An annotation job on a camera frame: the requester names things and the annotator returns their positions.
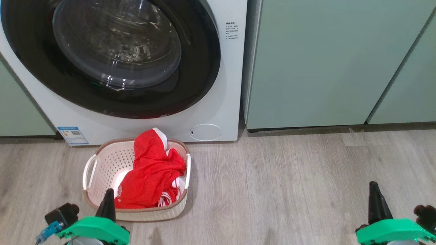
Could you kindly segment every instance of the laminate floor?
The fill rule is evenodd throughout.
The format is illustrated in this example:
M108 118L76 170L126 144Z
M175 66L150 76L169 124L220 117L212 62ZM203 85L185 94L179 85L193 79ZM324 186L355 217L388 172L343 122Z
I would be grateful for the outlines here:
M193 169L185 211L171 221L122 222L132 245L357 244L371 180L394 217L414 218L416 205L436 205L431 127L240 134L235 143L188 145ZM81 180L95 150L0 139L0 244L34 244L44 215L66 202L80 207L80 217L94 215ZM45 244L64 242L52 237Z

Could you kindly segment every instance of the laundry basket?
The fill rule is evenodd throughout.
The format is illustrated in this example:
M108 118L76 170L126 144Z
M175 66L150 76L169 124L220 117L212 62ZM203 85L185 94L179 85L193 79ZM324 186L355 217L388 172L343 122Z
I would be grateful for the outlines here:
M103 144L88 160L83 171L83 194L93 208L98 209L106 190L118 186L126 173L133 169L135 138L112 140ZM143 209L116 209L116 219L122 221L159 221L177 217L185 208L189 179L191 175L191 155L185 144L178 140L168 140L168 149L174 148L186 165L185 190L180 198L165 207Z

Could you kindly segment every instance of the cabinet door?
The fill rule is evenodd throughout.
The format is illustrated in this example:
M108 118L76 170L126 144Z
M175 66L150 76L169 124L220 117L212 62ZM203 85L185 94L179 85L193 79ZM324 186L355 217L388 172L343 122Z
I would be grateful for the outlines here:
M430 121L436 121L436 17L434 16L368 123Z
M0 56L0 136L54 135L55 130L21 90Z
M263 0L247 128L363 124L436 0Z

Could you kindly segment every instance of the washing machine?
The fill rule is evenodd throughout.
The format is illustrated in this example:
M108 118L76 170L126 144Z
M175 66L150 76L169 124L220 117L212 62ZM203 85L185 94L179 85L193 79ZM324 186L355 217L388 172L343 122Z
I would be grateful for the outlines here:
M0 52L70 145L237 140L247 0L1 0Z

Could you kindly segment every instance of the red cloth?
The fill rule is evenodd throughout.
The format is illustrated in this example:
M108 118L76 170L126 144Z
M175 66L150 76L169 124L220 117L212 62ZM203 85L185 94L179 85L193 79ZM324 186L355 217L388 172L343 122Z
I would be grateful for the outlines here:
M133 170L127 173L118 187L115 207L157 207L163 191L175 202L177 189L171 184L186 170L179 153L170 149L167 156L162 139L153 129L135 139L134 149Z

